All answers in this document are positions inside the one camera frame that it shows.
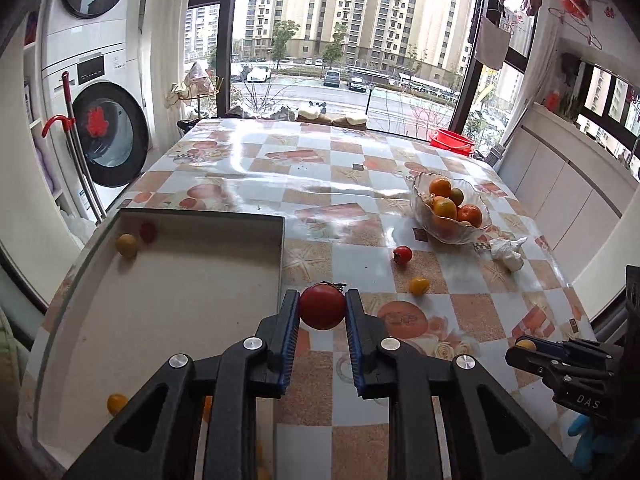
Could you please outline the blue gloved hand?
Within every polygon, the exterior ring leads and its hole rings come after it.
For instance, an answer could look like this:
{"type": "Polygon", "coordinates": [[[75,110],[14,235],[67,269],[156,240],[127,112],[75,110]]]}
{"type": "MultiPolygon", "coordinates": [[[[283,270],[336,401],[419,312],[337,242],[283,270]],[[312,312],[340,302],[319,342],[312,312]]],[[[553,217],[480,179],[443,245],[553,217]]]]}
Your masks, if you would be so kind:
{"type": "Polygon", "coordinates": [[[610,462],[623,451],[625,439],[621,434],[606,434],[594,428],[591,419],[578,415],[567,429],[569,437],[578,437],[573,456],[576,469],[593,471],[597,462],[610,462]]]}

